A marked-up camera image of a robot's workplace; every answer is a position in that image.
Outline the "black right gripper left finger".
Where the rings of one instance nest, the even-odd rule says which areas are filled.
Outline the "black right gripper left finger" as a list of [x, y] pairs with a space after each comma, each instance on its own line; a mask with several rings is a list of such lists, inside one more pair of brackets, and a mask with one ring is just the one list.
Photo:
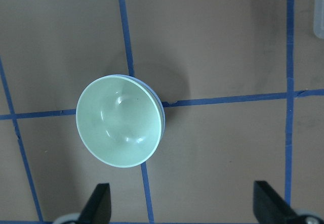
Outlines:
[[110, 185], [97, 184], [83, 208], [78, 221], [110, 221], [111, 194]]

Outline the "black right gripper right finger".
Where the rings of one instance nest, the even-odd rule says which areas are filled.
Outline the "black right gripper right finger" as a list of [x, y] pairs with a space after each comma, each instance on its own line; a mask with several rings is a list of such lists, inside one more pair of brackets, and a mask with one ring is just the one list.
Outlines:
[[306, 223], [267, 181], [254, 181], [253, 214], [258, 223]]

